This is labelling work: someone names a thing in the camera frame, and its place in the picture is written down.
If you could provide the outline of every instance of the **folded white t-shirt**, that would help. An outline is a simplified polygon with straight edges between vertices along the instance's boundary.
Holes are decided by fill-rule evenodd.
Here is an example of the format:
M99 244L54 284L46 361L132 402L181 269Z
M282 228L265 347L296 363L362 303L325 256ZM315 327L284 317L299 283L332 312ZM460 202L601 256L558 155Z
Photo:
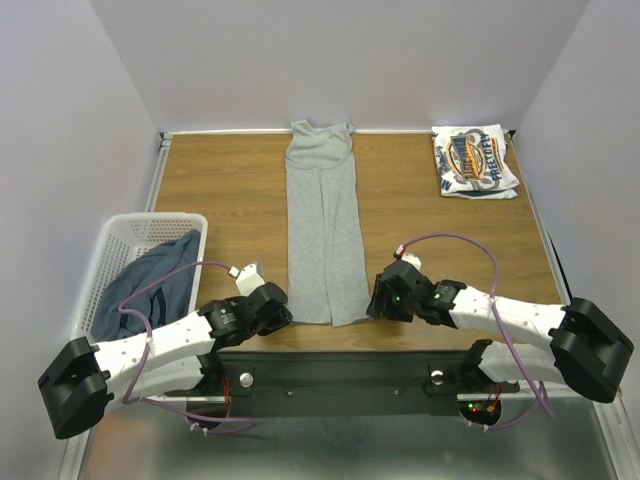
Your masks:
M433 148L443 196L514 198L520 183L505 162L500 125L433 127Z

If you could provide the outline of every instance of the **wooden table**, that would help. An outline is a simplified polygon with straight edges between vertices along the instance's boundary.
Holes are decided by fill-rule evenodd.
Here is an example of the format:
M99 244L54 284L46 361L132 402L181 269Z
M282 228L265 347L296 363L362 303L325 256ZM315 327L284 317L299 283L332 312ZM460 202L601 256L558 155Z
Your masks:
M178 135L156 211L201 213L209 222L205 258L242 267L254 260L268 280L287 287L287 198L284 157L291 135ZM429 135L353 136L360 223L370 289L395 248L418 235L456 232L487 245L502 267L498 293L558 303L558 292L523 185L513 200L440 195ZM512 145L507 163L522 179ZM430 279L464 281L488 291L490 260L453 239L428 240L411 251ZM205 267L199 304L236 295L221 269ZM371 320L340 328L293 325L245 342L242 350L413 350L468 348L485 333Z

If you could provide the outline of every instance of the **plastic basket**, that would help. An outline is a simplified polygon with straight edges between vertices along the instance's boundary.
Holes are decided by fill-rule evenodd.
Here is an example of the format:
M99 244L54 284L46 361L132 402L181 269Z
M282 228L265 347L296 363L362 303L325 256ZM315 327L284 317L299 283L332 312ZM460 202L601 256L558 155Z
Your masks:
M83 336L88 337L89 341L94 340L90 334L91 325L102 294L126 265L153 247L177 240L194 229L201 234L198 248L198 261L201 261L207 240L207 219L202 215L172 212L130 213L111 217L102 227L91 259L73 317L75 324L71 329L71 340ZM194 268L189 311L196 306L201 268Z

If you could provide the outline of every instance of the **silver knob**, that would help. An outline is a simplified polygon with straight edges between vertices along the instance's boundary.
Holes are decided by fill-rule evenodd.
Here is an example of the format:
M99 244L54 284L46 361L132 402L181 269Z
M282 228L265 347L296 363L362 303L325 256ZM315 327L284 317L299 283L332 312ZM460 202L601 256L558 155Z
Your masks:
M240 375L240 385L242 385L244 388L249 388L251 385L253 385L253 375L251 375L249 372L245 372Z
M444 373L440 370L431 372L431 383L434 385L442 385L444 383Z

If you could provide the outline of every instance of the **white wall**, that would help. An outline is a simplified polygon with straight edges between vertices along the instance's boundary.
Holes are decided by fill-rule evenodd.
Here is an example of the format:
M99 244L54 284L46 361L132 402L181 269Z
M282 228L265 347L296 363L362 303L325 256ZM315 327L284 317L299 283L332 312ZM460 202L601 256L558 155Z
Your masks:
M92 0L163 131L516 128L588 0Z
M520 166L575 296L640 349L640 3L593 0L518 133ZM640 351L623 383L640 438Z
M143 206L157 129L86 0L5 2L0 45L0 478L57 478L36 380L101 223Z

